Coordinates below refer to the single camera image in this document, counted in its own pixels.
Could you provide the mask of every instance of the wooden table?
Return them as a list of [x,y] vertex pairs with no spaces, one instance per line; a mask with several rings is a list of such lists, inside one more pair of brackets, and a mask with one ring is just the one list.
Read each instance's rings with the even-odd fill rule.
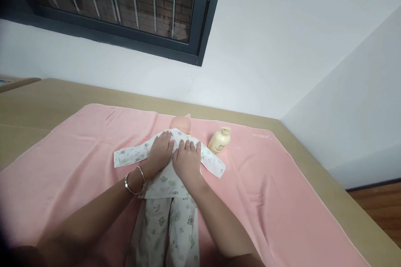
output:
[[372,267],[401,266],[401,250],[276,119],[45,79],[0,94],[0,170],[89,103],[174,116],[191,113],[193,118],[272,131],[369,264]]

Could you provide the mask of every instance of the hand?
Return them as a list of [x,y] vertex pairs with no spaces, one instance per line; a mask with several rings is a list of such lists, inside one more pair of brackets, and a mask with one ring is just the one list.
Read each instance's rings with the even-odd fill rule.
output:
[[200,166],[201,142],[198,142],[198,147],[195,149],[193,142],[187,140],[184,146],[184,141],[181,140],[173,154],[173,167],[190,194],[195,188],[206,183],[199,170]]
[[170,141],[171,132],[164,131],[155,138],[152,148],[149,151],[147,161],[142,164],[143,172],[146,172],[146,180],[150,179],[158,171],[167,166],[173,152],[174,140]]

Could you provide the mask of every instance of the pink towel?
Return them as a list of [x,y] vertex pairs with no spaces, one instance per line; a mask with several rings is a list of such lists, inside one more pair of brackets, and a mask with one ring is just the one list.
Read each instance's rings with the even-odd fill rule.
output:
[[[166,130],[171,118],[91,104],[56,127],[0,173],[2,222],[10,243],[35,245],[123,178],[133,165],[114,169],[113,152]],[[192,119],[191,134],[207,145],[222,126],[232,128],[231,142],[219,155],[227,169],[221,179],[204,168],[202,174],[241,221],[267,266],[369,266],[272,132]],[[124,265],[138,204],[130,203],[85,265]],[[201,214],[200,263],[219,266]]]

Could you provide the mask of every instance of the lotion bottle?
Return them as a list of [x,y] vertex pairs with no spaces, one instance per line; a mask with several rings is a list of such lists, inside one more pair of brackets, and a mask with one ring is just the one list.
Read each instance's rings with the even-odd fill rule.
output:
[[216,131],[213,135],[213,138],[210,140],[208,148],[214,154],[218,154],[222,152],[224,147],[230,142],[230,130],[231,127],[222,127],[218,131]]

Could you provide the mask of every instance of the bottle label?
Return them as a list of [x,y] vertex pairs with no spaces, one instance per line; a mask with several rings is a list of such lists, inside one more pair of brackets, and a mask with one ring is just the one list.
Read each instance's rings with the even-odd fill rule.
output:
[[224,146],[225,145],[219,145],[219,146],[215,146],[215,147],[213,147],[213,152],[214,153],[220,153],[220,152],[222,152],[223,151],[223,149],[224,149]]

